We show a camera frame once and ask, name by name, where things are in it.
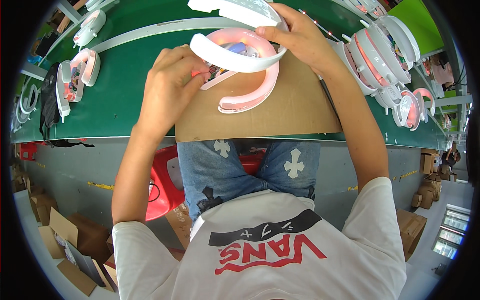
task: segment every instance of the worker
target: worker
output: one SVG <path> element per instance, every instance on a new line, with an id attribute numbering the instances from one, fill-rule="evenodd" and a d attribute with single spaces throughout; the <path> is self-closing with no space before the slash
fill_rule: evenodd
<path id="1" fill-rule="evenodd" d="M 257 176 L 243 171 L 231 141 L 177 143 L 193 225 L 182 260 L 172 257 L 145 225 L 150 169 L 158 144 L 209 69 L 188 47 L 163 49 L 148 72 L 113 191 L 121 299 L 399 296 L 406 264 L 382 133 L 357 82 L 317 26 L 286 5 L 271 5 L 290 31 L 255 32 L 321 75 L 338 111 L 359 192 L 342 231 L 313 212 L 319 143 L 271 143 Z M 184 84 L 192 70 L 200 73 Z"/>
<path id="2" fill-rule="evenodd" d="M 460 152 L 458 150 L 455 150 L 452 153 L 452 148 L 450 148 L 448 152 L 444 152 L 442 154 L 442 165 L 453 167 L 457 162 L 460 161 L 460 158 Z"/>
<path id="3" fill-rule="evenodd" d="M 87 0 L 69 0 L 69 3 L 77 11 L 81 7 L 83 7 L 85 3 L 87 3 Z M 67 28 L 68 24 L 70 24 L 70 18 L 67 16 L 64 16 L 60 24 L 57 26 L 58 33 L 62 33 L 65 30 L 65 28 Z"/>

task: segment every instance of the blue jeans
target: blue jeans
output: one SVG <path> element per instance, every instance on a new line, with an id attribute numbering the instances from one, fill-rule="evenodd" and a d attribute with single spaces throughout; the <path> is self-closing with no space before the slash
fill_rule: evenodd
<path id="1" fill-rule="evenodd" d="M 177 143 L 190 217 L 223 202 L 266 189 L 314 199 L 319 142 L 271 142 L 256 176 L 243 169 L 232 140 Z"/>

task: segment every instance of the cross patch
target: cross patch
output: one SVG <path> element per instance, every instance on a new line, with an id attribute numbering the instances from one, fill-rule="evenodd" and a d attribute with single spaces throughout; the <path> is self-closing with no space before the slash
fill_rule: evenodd
<path id="1" fill-rule="evenodd" d="M 228 157 L 227 152 L 230 151 L 230 145 L 224 140 L 216 140 L 213 144 L 213 148 L 215 149 L 215 151 L 220 150 L 220 155 L 224 158 Z"/>
<path id="2" fill-rule="evenodd" d="M 299 176 L 297 173 L 297 170 L 302 172 L 305 165 L 303 164 L 303 161 L 298 162 L 299 156 L 301 154 L 299 149 L 297 148 L 293 149 L 292 151 L 290 151 L 290 154 L 292 154 L 292 162 L 289 162 L 287 160 L 283 165 L 283 167 L 285 168 L 285 171 L 290 170 L 290 172 L 288 173 L 288 176 L 294 179 Z"/>

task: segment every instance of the red plastic chair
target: red plastic chair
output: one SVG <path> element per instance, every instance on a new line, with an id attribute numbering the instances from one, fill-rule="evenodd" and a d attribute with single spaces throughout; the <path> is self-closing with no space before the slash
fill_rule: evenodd
<path id="1" fill-rule="evenodd" d="M 178 157 L 177 145 L 160 149 L 155 153 L 150 171 L 150 179 L 154 185 L 148 196 L 146 221 L 164 216 L 185 201 L 185 193 L 175 187 L 168 174 L 167 162 L 176 157 Z M 260 152 L 256 155 L 240 156 L 239 158 L 245 172 L 255 175 L 263 157 L 264 152 Z"/>
<path id="2" fill-rule="evenodd" d="M 20 143 L 20 159 L 35 161 L 33 154 L 36 153 L 36 144 L 32 142 Z"/>

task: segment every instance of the green work surface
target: green work surface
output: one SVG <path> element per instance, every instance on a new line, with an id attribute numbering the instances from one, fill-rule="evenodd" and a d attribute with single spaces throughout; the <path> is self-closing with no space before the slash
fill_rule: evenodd
<path id="1" fill-rule="evenodd" d="M 323 27 L 340 37 L 342 33 L 352 35 L 363 28 L 358 22 L 359 17 L 343 7 L 331 2 L 322 1 L 282 1 L 291 7 L 301 8 L 310 17 L 317 20 Z M 119 4 L 105 7 L 107 22 L 98 37 L 87 47 L 117 36 L 121 33 L 165 21 L 193 17 L 218 16 L 217 12 L 207 14 L 192 11 L 186 5 L 187 1 L 131 1 L 122 0 Z M 101 52 L 101 69 L 97 82 L 92 87 L 85 87 L 80 102 L 70 103 L 70 115 L 65 123 L 59 123 L 51 129 L 50 138 L 90 138 L 90 137 L 122 137 L 129 136 L 132 126 L 136 123 L 143 98 L 144 83 L 148 70 L 151 68 L 158 53 L 163 48 L 173 48 L 189 43 L 195 33 L 204 35 L 213 29 L 188 30 L 164 33 L 141 38 Z M 48 68 L 56 61 L 71 59 L 78 51 L 72 49 L 72 38 L 67 37 L 47 56 L 42 67 Z M 384 109 L 375 99 L 366 97 L 382 132 L 388 135 L 387 144 L 398 144 L 416 147 L 439 148 L 443 135 L 438 135 L 433 122 L 422 124 L 410 132 L 408 128 L 397 127 L 391 114 L 385 116 Z M 42 140 L 39 126 L 39 113 L 31 114 L 31 120 L 14 135 L 13 142 Z M 278 138 L 298 138 L 315 140 L 344 141 L 342 133 L 302 134 L 293 136 L 277 136 Z"/>

